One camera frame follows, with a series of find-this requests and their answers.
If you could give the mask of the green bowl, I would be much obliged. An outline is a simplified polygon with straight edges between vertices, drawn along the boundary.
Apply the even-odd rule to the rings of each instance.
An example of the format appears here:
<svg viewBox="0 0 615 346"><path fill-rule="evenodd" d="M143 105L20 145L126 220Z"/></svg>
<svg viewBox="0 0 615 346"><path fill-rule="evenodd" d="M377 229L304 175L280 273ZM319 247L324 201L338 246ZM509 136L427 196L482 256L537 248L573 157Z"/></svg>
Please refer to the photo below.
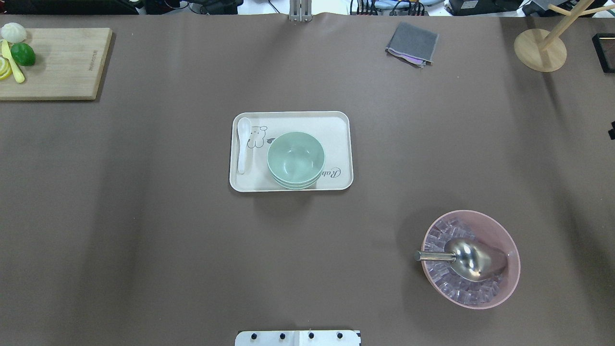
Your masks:
<svg viewBox="0 0 615 346"><path fill-rule="evenodd" d="M324 146L305 132L286 132L274 139L267 153L267 167L285 182L311 180L325 166Z"/></svg>
<svg viewBox="0 0 615 346"><path fill-rule="evenodd" d="M301 182L301 183L289 183L289 182L285 182L282 179L279 179L274 173L273 171L269 171L269 173L272 175L273 179L275 180L275 182L277 182L279 185L288 188L290 190L301 190L304 188L307 188L308 186L312 186L313 184L315 184L317 182L317 180L321 177L321 173L323 173L323 171L321 170L316 177L314 177L311 180L307 180L305 182Z"/></svg>
<svg viewBox="0 0 615 346"><path fill-rule="evenodd" d="M309 188L310 186L313 186L314 184L317 183L316 180L312 180L303 184L290 184L290 183L286 183L286 182L282 182L280 180L275 180L277 182L277 184L279 184L279 186L282 186L288 190L305 190L306 188Z"/></svg>

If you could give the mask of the dark wooden tray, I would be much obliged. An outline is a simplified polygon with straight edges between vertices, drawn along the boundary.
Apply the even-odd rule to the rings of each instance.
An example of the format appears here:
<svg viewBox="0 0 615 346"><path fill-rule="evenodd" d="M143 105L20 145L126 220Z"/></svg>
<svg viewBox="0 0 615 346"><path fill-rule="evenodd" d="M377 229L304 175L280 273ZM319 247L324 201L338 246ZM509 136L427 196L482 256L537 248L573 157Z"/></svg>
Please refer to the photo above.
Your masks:
<svg viewBox="0 0 615 346"><path fill-rule="evenodd" d="M615 34L597 33L593 41L598 60L604 73L615 72Z"/></svg>

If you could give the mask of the wooden mug tree stand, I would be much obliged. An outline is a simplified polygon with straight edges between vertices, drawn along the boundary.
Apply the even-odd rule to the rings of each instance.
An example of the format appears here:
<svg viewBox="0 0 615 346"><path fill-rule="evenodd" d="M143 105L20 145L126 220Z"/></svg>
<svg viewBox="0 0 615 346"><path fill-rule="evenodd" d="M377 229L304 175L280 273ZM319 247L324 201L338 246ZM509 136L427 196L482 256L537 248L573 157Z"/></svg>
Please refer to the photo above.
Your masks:
<svg viewBox="0 0 615 346"><path fill-rule="evenodd" d="M538 72L555 72L561 68L567 57L566 46L560 35L580 16L598 13L615 8L615 5L588 9L592 0L580 0L571 11L561 9L553 4L548 7L563 18L552 31L545 29L527 29L514 41L516 56L529 68Z"/></svg>

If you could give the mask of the pink bowl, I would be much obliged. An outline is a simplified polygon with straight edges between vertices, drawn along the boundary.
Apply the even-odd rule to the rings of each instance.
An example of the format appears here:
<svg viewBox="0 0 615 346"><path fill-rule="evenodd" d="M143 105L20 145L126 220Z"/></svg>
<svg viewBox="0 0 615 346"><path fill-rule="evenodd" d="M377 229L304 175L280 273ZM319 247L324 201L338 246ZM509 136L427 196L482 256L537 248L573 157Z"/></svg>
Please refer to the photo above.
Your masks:
<svg viewBox="0 0 615 346"><path fill-rule="evenodd" d="M520 256L512 237L478 211L455 210L433 221L415 259L438 293L468 309L502 304L520 280Z"/></svg>

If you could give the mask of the metal scoop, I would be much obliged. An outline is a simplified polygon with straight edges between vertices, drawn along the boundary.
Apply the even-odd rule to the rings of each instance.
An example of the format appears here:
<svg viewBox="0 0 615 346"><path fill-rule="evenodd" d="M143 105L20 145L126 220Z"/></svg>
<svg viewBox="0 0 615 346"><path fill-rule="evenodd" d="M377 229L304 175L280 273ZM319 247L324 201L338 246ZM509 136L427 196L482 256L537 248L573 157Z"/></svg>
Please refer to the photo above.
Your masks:
<svg viewBox="0 0 615 346"><path fill-rule="evenodd" d="M472 282L488 280L506 269L507 254L470 238L446 242L443 252L417 250L416 261L446 261L459 276Z"/></svg>

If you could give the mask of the grey folded cloth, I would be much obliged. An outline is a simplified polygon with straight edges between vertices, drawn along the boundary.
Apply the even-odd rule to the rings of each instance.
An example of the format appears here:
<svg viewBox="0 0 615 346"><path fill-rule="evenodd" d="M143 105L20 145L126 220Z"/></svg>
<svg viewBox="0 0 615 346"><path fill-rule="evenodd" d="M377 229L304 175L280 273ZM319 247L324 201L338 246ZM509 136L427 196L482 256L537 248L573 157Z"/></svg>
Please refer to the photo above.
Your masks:
<svg viewBox="0 0 615 346"><path fill-rule="evenodd" d="M433 55L439 34L415 25L398 24L385 51L411 65L422 68L433 63Z"/></svg>

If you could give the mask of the ice cubes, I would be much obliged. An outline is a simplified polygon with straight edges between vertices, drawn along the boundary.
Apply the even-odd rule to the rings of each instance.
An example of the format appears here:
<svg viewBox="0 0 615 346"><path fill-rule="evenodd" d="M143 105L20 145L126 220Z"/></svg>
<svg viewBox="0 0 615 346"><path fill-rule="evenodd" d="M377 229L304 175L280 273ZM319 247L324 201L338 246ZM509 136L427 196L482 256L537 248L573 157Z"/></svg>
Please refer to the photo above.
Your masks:
<svg viewBox="0 0 615 346"><path fill-rule="evenodd" d="M453 238L476 239L474 232L458 218L438 221L427 234L424 250L443 252L446 242ZM493 300L501 291L503 274L489 280L472 282L459 276L446 261L426 261L428 277L433 280L441 293L463 305L478 305Z"/></svg>

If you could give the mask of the cream rabbit tray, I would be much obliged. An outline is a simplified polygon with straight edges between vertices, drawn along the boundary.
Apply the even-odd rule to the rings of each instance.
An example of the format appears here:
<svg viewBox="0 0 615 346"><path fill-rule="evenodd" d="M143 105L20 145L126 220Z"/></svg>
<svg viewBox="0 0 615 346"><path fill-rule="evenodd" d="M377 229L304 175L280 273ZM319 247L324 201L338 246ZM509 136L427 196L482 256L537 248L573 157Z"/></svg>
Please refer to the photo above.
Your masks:
<svg viewBox="0 0 615 346"><path fill-rule="evenodd" d="M246 150L246 171L237 171L239 159L238 124L248 118L252 135ZM354 181L351 128L341 111L243 112L232 124L229 183L242 193L288 191L272 177L266 162L267 151L274 139L286 132L305 132L323 145L325 164L319 179L307 191L345 190Z"/></svg>

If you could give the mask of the green bowl on tray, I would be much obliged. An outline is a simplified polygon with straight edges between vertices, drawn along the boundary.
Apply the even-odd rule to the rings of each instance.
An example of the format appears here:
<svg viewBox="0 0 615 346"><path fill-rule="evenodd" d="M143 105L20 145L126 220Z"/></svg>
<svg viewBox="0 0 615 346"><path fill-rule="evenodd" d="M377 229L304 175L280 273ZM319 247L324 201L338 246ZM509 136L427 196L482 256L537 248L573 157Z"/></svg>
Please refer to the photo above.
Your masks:
<svg viewBox="0 0 615 346"><path fill-rule="evenodd" d="M277 184L279 184L279 186L282 186L288 190L305 190L306 188L309 188L310 186L313 186L314 184L317 183L316 180L312 180L303 184L290 184L290 183L286 183L286 182L282 182L280 180L275 180L277 182Z"/></svg>

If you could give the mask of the white ceramic spoon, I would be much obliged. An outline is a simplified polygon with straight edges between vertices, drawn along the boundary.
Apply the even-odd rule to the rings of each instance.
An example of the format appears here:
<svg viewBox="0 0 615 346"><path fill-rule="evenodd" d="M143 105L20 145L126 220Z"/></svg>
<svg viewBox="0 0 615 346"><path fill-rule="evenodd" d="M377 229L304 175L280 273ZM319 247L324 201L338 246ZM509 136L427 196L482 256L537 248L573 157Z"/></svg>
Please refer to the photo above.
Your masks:
<svg viewBox="0 0 615 346"><path fill-rule="evenodd" d="M237 162L237 172L245 173L247 145L252 133L252 123L247 117L242 117L237 123L237 134L239 143L239 153Z"/></svg>

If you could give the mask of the wooden cutting board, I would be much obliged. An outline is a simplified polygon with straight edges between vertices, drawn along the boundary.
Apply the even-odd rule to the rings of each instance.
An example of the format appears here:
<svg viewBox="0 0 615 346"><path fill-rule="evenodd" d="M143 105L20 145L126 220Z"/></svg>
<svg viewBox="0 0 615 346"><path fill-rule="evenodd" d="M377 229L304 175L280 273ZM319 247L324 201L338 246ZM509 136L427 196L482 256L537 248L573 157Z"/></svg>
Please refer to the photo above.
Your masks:
<svg viewBox="0 0 615 346"><path fill-rule="evenodd" d="M28 28L25 41L37 55L22 66L25 81L0 82L2 101L95 100L105 70L110 28Z"/></svg>

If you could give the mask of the green lime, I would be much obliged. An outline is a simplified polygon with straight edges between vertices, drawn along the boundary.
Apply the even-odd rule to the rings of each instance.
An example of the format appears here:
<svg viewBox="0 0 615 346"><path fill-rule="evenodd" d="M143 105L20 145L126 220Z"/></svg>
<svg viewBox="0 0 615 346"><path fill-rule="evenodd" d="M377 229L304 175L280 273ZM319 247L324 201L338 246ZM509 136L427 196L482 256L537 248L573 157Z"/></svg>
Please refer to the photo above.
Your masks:
<svg viewBox="0 0 615 346"><path fill-rule="evenodd" d="M37 55L33 48L24 42L17 42L10 47L14 61L21 66L33 66L37 62Z"/></svg>

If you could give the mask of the white garlic bulb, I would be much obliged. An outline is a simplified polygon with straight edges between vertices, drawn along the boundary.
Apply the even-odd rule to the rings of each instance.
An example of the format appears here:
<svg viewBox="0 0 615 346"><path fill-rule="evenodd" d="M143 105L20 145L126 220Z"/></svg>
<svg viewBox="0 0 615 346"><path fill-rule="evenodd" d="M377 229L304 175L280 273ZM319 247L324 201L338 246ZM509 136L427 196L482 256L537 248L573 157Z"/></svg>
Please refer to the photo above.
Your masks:
<svg viewBox="0 0 615 346"><path fill-rule="evenodd" d="M2 39L10 43L24 42L28 38L27 30L15 22L4 24L0 33Z"/></svg>

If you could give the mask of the lemon slice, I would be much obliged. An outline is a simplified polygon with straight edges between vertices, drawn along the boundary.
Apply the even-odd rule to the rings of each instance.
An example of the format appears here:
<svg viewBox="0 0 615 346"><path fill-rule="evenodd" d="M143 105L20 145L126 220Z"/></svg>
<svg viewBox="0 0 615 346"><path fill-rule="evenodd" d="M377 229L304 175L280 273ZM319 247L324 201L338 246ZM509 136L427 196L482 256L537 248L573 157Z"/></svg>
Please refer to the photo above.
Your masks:
<svg viewBox="0 0 615 346"><path fill-rule="evenodd" d="M12 68L10 61L7 58L0 57L0 80L5 80L11 76Z"/></svg>

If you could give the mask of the yellow plastic knife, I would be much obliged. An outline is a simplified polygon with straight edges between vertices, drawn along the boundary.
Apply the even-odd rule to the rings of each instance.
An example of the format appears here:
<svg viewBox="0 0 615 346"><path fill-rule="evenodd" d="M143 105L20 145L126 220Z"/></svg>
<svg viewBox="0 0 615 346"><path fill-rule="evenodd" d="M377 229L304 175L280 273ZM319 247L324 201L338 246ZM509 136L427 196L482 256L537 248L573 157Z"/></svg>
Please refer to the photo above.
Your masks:
<svg viewBox="0 0 615 346"><path fill-rule="evenodd" d="M2 57L7 59L7 61L9 62L11 66L13 77L16 80L16 82L24 83L25 81L24 73L22 73L16 61L14 61L14 58L12 57L10 47L9 47L9 42L7 42L4 39L1 42L1 53L2 53Z"/></svg>

